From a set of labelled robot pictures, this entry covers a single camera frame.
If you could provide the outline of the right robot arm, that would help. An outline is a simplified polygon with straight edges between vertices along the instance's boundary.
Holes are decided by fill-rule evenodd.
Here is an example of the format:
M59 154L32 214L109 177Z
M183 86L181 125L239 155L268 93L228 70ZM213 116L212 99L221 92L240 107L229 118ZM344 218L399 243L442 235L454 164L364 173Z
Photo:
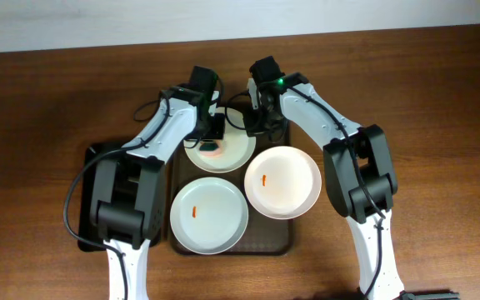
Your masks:
M257 60L249 72L247 88L257 121L248 134L268 132L291 121L322 149L327 196L352 232L362 295L399 298L404 285L390 231L398 180L383 130L344 117L306 77L299 72L285 74L273 57Z

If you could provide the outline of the green and pink sponge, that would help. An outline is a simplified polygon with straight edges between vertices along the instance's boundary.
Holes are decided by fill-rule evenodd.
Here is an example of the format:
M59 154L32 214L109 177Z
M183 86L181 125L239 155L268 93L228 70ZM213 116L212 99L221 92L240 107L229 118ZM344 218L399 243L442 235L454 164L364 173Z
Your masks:
M218 157L223 154L226 143L221 140L201 142L198 151L203 157Z

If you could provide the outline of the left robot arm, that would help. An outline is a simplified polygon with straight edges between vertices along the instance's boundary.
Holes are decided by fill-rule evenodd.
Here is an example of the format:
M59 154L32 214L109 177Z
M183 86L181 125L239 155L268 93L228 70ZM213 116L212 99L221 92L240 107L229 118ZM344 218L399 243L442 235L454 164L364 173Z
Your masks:
M107 252L109 297L145 299L148 249L160 234L166 204L166 166L183 142L214 139L219 76L196 66L186 83L162 90L144 129L118 149L105 149L95 169L88 219Z

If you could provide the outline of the pinkish white plate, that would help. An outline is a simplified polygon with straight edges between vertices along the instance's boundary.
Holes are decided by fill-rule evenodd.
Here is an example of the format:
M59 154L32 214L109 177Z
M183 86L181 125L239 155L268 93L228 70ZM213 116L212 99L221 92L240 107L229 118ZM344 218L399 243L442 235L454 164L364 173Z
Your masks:
M262 215L288 220L314 206L322 189L318 165L295 147L271 147L260 152L244 176L247 200Z

